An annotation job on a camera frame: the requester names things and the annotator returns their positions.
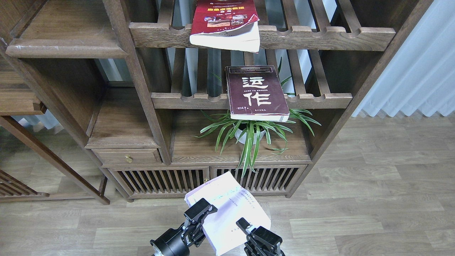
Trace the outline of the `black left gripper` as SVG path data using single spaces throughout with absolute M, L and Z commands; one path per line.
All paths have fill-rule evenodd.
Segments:
M 206 235 L 203 232 L 204 219 L 218 209 L 202 198 L 184 212 L 185 222 L 178 229 L 168 229 L 156 240 L 150 240 L 153 256 L 188 256 L 189 248 L 199 247 Z

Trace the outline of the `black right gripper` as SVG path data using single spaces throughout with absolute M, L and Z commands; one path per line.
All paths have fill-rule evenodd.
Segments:
M 247 242 L 244 243 L 244 251 L 247 256 L 284 256 L 280 245 L 283 240 L 280 236 L 263 228 L 255 228 L 244 218 L 236 222 L 242 232 L 246 234 Z

